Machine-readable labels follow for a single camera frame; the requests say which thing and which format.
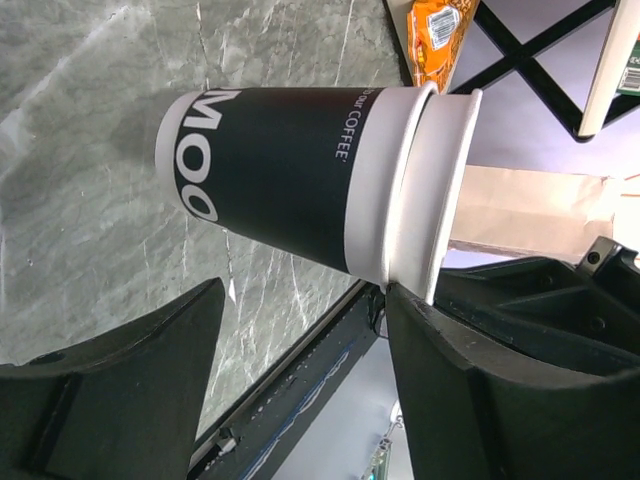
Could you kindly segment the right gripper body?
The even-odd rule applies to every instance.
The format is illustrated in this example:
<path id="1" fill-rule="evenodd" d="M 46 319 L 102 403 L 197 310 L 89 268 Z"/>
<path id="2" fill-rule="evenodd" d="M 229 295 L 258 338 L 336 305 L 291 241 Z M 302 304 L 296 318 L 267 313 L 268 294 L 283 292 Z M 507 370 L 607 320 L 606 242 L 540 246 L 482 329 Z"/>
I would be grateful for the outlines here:
<path id="1" fill-rule="evenodd" d="M 577 264 L 527 257 L 443 269 L 435 305 L 518 353 L 612 375 L 639 365 L 638 257 L 600 236 Z"/>

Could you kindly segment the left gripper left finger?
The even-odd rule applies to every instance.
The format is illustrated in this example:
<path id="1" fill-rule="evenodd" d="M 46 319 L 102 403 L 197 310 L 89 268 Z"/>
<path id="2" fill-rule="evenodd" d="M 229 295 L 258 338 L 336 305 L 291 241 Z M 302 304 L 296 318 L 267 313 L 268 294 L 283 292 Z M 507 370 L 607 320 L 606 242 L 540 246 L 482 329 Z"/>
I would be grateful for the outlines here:
<path id="1" fill-rule="evenodd" d="M 224 302 L 209 279 L 97 337 L 3 365 L 2 477 L 185 478 Z"/>

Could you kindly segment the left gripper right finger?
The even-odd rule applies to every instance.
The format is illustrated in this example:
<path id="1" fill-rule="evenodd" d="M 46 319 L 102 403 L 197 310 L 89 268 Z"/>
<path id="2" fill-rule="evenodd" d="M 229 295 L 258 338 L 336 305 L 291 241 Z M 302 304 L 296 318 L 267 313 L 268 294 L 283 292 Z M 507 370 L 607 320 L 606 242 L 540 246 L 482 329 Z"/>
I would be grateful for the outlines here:
<path id="1" fill-rule="evenodd" d="M 551 335 L 527 355 L 400 285 L 386 314 L 415 478 L 638 477 L 634 358 Z"/>

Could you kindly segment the black paper coffee cup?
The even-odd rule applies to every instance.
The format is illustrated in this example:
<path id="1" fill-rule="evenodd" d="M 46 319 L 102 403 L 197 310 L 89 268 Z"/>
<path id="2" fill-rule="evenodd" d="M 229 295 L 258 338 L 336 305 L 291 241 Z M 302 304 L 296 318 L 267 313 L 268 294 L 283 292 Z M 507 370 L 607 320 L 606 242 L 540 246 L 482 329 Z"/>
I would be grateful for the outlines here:
<path id="1" fill-rule="evenodd" d="M 378 285 L 399 281 L 401 182 L 433 87 L 173 94 L 155 169 L 185 214 Z"/>

